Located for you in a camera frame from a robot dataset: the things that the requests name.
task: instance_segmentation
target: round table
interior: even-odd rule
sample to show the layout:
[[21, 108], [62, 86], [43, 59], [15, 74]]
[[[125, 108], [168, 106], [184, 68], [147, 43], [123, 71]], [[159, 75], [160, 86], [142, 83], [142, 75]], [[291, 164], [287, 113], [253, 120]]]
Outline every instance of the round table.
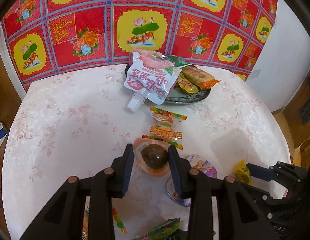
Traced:
[[[149, 131], [151, 102], [135, 113], [127, 109], [133, 91], [123, 87], [125, 66], [78, 70], [31, 84], [10, 129], [2, 171], [12, 240], [21, 237], [68, 177], [94, 176], [121, 156], [127, 143]], [[199, 67], [221, 80], [210, 95], [193, 105], [161, 106], [188, 116], [182, 124], [180, 156], [204, 157], [219, 179], [232, 174], [241, 159], [263, 167], [289, 163], [280, 127], [252, 89], [227, 70]], [[150, 177], [134, 163], [128, 192], [113, 199], [129, 233], [115, 227], [116, 239], [132, 239], [175, 217], [181, 217], [181, 227], [187, 229], [189, 209], [166, 194], [168, 178]], [[253, 181], [271, 196], [283, 197], [285, 188], [279, 184]]]

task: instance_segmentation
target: silver screw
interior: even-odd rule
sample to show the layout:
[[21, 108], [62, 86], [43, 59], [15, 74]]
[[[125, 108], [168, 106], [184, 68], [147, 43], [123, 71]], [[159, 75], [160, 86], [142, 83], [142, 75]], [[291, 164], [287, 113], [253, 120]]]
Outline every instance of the silver screw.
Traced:
[[192, 175], [198, 175], [199, 171], [197, 169], [190, 169], [189, 173]]
[[77, 181], [77, 177], [76, 176], [71, 176], [71, 177], [68, 178], [68, 182], [69, 183], [74, 183], [76, 181]]
[[112, 169], [112, 168], [106, 168], [105, 170], [104, 170], [104, 173], [105, 174], [112, 174], [114, 172], [114, 170]]
[[233, 176], [227, 176], [225, 179], [228, 183], [233, 183], [235, 181]]

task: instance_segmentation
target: brown egg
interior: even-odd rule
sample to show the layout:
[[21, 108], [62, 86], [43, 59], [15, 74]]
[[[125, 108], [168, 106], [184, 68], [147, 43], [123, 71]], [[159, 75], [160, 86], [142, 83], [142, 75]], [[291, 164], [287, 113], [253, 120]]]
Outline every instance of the brown egg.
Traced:
[[141, 150], [143, 160], [151, 169], [162, 169], [168, 161], [168, 152], [162, 146], [150, 144]]

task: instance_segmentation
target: dark plate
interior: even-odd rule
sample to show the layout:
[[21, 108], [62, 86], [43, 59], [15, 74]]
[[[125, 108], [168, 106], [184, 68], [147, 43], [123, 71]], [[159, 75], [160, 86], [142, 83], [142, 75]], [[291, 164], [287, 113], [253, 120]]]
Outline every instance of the dark plate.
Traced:
[[[129, 69], [129, 64], [127, 64], [125, 68], [125, 75], [127, 76], [127, 71]], [[209, 93], [211, 92], [210, 89], [208, 90], [200, 90], [194, 94], [188, 94], [184, 92], [181, 88], [174, 88], [169, 94], [168, 97], [165, 99], [165, 103], [170, 104], [177, 104], [177, 105], [189, 105], [203, 99], [207, 98]]]

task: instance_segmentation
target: white spout cap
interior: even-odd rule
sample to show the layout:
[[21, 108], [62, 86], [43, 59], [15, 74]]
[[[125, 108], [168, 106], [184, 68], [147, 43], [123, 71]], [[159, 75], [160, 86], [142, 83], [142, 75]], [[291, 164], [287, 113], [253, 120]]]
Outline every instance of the white spout cap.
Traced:
[[142, 104], [143, 102], [141, 102], [140, 100], [132, 98], [129, 104], [127, 105], [127, 108], [132, 112], [135, 112]]

